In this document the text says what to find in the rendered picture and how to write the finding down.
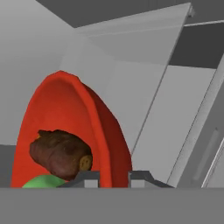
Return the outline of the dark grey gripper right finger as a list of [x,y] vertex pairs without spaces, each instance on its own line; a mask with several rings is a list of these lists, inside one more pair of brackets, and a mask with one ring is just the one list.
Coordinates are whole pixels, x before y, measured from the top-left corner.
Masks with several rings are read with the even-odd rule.
[[172,188],[157,179],[154,179],[149,171],[130,171],[129,188]]

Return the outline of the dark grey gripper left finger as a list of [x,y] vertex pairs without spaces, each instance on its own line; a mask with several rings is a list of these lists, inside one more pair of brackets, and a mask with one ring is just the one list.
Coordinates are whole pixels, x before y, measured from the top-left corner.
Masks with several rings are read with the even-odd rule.
[[80,171],[76,178],[59,186],[59,188],[99,188],[100,173],[98,171]]

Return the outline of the red bowl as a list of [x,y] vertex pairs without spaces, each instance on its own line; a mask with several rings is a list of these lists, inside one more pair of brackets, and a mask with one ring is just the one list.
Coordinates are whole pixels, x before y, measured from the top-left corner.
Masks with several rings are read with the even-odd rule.
[[48,75],[33,94],[20,127],[10,185],[21,187],[47,170],[29,155],[39,130],[64,130],[81,138],[93,153],[101,187],[126,187],[131,156],[120,125],[102,99],[70,73]]

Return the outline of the brown sweet potato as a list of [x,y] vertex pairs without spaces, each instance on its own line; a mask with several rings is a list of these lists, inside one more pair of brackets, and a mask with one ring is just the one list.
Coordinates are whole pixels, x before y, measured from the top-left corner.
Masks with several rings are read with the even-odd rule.
[[66,181],[75,179],[78,172],[90,171],[93,165],[90,146],[78,136],[59,129],[41,129],[30,143],[29,153],[35,163]]

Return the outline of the green corn cob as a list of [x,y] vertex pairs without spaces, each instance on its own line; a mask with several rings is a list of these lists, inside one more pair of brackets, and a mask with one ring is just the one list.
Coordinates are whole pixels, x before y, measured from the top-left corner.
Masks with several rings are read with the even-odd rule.
[[27,181],[23,188],[54,188],[65,184],[66,181],[54,175],[39,175]]

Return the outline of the grey fridge door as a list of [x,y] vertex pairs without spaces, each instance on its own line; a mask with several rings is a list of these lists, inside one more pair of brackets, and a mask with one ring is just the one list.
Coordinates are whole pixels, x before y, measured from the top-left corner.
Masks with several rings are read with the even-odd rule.
[[224,54],[167,180],[174,187],[204,187],[224,145]]

